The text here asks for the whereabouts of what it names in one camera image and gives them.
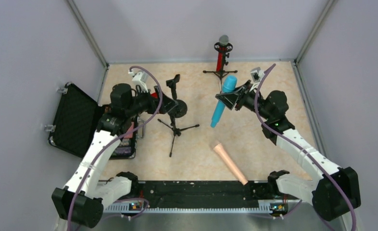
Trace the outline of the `blue microphone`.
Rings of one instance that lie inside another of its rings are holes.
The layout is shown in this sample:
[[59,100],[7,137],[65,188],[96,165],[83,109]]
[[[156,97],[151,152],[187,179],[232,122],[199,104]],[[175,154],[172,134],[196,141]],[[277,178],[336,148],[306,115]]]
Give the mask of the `blue microphone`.
[[[235,89],[236,84],[237,84],[237,78],[233,75],[229,75],[222,84],[221,92],[222,93],[232,92]],[[221,102],[220,100],[218,100],[212,119],[211,119],[210,126],[212,128],[215,128],[218,122],[220,121],[220,118],[224,112],[225,107],[226,107],[225,104]]]

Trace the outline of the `black tripod clip mic stand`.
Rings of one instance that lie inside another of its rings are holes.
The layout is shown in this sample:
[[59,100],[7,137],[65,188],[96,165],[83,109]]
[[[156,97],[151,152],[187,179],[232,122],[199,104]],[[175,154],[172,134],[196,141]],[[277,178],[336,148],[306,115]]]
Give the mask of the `black tripod clip mic stand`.
[[186,128],[177,128],[176,127],[176,119],[177,118],[181,118],[181,117],[183,117],[185,115],[186,115],[186,112],[175,112],[175,113],[169,114],[169,118],[170,118],[170,121],[171,121],[170,125],[166,124],[161,119],[157,119],[158,122],[160,122],[163,125],[167,126],[173,132],[173,139],[172,139],[172,144],[171,144],[171,149],[170,149],[169,157],[172,157],[176,136],[178,136],[178,137],[181,136],[181,133],[183,131],[187,130],[187,129],[198,128],[200,126],[200,124],[196,124],[196,125],[189,126],[189,127],[186,127]]

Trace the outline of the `black shock mount tripod stand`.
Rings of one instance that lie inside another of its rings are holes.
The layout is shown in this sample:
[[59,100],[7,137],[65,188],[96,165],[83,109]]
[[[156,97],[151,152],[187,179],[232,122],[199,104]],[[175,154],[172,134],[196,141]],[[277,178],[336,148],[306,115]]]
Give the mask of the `black shock mount tripod stand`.
[[211,73],[211,74],[214,74],[218,77],[219,81],[220,81],[220,85],[222,87],[222,84],[223,84],[223,78],[226,77],[228,74],[235,74],[238,72],[238,70],[234,70],[234,71],[226,71],[224,70],[224,67],[228,65],[228,61],[226,60],[227,58],[229,58],[230,56],[230,52],[233,50],[233,46],[232,44],[229,42],[228,45],[227,45],[227,49],[226,49],[226,53],[224,54],[223,56],[223,66],[221,68],[220,71],[206,71],[206,70],[203,70],[202,72],[204,74],[208,74],[208,73]]

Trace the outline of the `red glitter microphone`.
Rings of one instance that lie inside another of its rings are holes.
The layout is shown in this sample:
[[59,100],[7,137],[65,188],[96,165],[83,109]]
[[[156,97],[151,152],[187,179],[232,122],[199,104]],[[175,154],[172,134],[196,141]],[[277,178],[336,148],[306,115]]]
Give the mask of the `red glitter microphone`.
[[223,66],[223,56],[226,53],[229,38],[227,35],[222,35],[219,41],[214,45],[216,51],[218,51],[216,70],[220,71]]

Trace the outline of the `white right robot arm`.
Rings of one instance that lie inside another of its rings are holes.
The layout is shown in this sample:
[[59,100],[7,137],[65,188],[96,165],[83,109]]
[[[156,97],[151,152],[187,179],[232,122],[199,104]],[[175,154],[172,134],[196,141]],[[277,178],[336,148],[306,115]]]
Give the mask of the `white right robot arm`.
[[288,153],[311,177],[303,180],[286,170],[274,171],[268,177],[273,189],[309,203],[325,221],[350,213],[355,224],[355,209],[361,205],[357,172],[330,161],[302,137],[286,117],[289,105],[285,92],[274,90],[265,98],[258,89],[259,85],[250,81],[239,87],[235,82],[228,82],[215,97],[223,108],[245,107],[257,114],[264,136]]

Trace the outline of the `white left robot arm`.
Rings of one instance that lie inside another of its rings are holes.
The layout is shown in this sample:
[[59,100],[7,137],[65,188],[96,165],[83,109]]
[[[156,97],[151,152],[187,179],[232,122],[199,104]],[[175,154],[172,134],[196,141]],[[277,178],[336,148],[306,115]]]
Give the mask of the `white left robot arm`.
[[101,173],[121,140],[131,133],[132,119],[141,114],[167,114],[178,106],[176,93],[168,97],[159,86],[154,93],[121,83],[113,86],[109,110],[98,120],[92,141],[77,170],[51,198],[67,230],[71,224],[94,228],[104,210],[118,198],[131,192],[132,180],[118,176],[105,186],[98,186]]

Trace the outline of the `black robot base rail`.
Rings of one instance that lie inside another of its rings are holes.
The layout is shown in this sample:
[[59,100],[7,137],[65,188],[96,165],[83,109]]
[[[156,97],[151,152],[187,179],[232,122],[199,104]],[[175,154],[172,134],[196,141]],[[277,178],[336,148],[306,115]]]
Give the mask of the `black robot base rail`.
[[250,181],[242,185],[233,180],[210,181],[140,181],[131,172],[120,172],[119,177],[132,181],[131,192],[123,199],[143,198],[153,210],[262,211],[285,210],[288,201],[296,197],[274,191],[266,181]]

